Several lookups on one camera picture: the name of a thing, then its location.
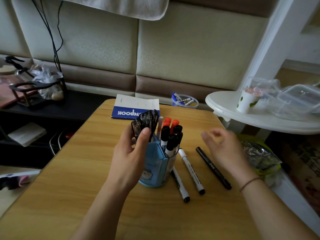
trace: white door frame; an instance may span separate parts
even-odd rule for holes
[[[273,79],[320,0],[279,0],[238,90],[249,77]]]

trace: brown string bracelet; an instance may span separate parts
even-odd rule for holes
[[[253,181],[259,180],[259,179],[262,180],[262,178],[260,178],[260,177],[255,177],[254,179],[251,179],[250,181],[246,182],[245,185],[243,185],[243,186],[240,188],[240,192],[242,192],[242,190],[244,190],[244,188],[245,188],[248,184],[250,184],[250,183],[253,182]]]

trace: wood grain surface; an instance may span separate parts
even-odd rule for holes
[[[0,239],[69,239],[108,176],[113,148],[128,120],[111,119],[105,101],[0,220]],[[183,126],[181,147],[206,190],[200,195],[180,156],[176,169],[191,201],[184,203],[173,178],[160,188],[137,184],[119,220],[116,239],[260,239],[244,198],[215,178],[196,152],[209,150],[200,133],[222,127],[209,111],[160,105],[161,115]]]

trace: towel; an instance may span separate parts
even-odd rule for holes
[[[63,0],[143,20],[159,20],[169,0]]]

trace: round white table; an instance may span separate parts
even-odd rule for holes
[[[280,119],[260,108],[259,102],[252,109],[252,113],[240,113],[236,110],[239,97],[240,92],[238,91],[219,91],[209,94],[205,102],[214,110],[214,114],[224,119],[223,124],[225,127],[226,125],[228,127],[230,122],[234,120],[238,122],[238,124],[233,126],[233,128],[239,127],[242,130],[244,125],[247,124],[264,129],[260,130],[257,134],[257,137],[263,141],[271,131],[302,135],[320,133],[320,117],[318,116],[311,115],[307,117],[307,121]],[[240,133],[240,129],[235,129],[235,132]]]

